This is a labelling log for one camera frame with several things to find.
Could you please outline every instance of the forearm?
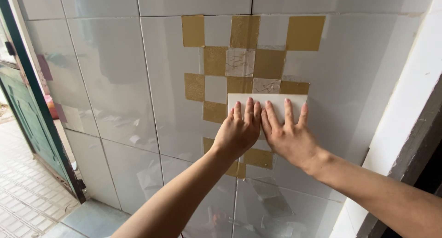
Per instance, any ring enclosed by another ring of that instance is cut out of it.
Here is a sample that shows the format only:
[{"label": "forearm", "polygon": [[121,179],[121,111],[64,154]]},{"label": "forearm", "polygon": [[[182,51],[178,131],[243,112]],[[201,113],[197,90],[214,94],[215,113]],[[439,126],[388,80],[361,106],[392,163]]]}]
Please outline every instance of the forearm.
[{"label": "forearm", "polygon": [[442,199],[321,152],[306,171],[348,196],[404,238],[442,234]]},{"label": "forearm", "polygon": [[233,161],[219,151],[208,151],[161,188],[112,238],[176,238],[195,209]]}]

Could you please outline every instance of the pink sticker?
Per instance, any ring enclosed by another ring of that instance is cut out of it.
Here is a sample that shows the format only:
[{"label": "pink sticker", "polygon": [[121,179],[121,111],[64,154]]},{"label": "pink sticker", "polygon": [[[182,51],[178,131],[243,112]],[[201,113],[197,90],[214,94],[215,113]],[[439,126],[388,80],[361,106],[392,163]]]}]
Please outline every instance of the pink sticker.
[{"label": "pink sticker", "polygon": [[37,60],[40,64],[41,73],[43,73],[43,77],[45,77],[46,81],[53,81],[51,71],[49,70],[49,65],[45,59],[44,55],[37,54]]},{"label": "pink sticker", "polygon": [[60,122],[68,123],[68,120],[66,119],[66,116],[64,115],[63,107],[61,104],[54,103],[55,110],[58,114],[58,119],[60,119]]}]

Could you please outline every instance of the green door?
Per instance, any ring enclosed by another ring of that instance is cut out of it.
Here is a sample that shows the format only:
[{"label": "green door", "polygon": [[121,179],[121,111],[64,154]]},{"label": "green door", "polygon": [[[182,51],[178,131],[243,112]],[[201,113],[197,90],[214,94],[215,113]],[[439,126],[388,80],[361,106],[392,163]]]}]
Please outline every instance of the green door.
[{"label": "green door", "polygon": [[8,0],[0,0],[0,87],[34,156],[81,202],[84,194],[64,152]]}]

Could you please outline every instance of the left hand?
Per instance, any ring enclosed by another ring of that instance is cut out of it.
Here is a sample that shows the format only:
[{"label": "left hand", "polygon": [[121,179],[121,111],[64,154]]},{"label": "left hand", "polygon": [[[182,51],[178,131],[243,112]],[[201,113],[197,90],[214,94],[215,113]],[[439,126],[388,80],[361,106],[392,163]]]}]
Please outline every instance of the left hand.
[{"label": "left hand", "polygon": [[241,115],[241,103],[236,102],[235,108],[229,111],[229,115],[218,130],[210,150],[220,151],[234,161],[255,144],[259,137],[260,125],[259,102],[253,105],[253,99],[251,97],[247,99],[244,120]]}]

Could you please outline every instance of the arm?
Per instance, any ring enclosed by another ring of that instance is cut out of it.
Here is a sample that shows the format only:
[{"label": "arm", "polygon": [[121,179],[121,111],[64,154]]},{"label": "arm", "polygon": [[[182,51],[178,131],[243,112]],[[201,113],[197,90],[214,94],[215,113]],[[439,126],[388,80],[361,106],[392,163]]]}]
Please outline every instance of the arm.
[{"label": "arm", "polygon": [[276,119],[270,102],[261,116],[262,129],[276,153],[351,198],[402,237],[433,238],[442,234],[441,198],[353,165],[322,149],[307,127],[306,104],[297,124],[288,99],[284,125]]},{"label": "arm", "polygon": [[211,149],[161,188],[111,238],[177,238],[193,212],[230,165],[259,136],[261,106],[249,98],[244,121],[241,104],[229,112]]}]

